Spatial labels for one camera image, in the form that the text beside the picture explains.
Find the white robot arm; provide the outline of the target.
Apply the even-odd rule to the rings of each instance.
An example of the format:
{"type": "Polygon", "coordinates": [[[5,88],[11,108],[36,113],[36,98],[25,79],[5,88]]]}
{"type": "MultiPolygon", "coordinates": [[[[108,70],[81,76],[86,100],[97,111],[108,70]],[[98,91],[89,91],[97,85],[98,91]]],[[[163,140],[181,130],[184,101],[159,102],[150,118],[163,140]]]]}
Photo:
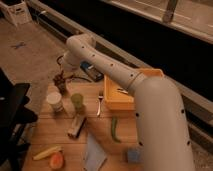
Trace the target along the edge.
{"type": "Polygon", "coordinates": [[[183,100],[177,86],[160,76],[146,76],[95,49],[88,34],[66,40],[66,71],[87,61],[134,98],[142,171],[195,171],[183,100]]]}

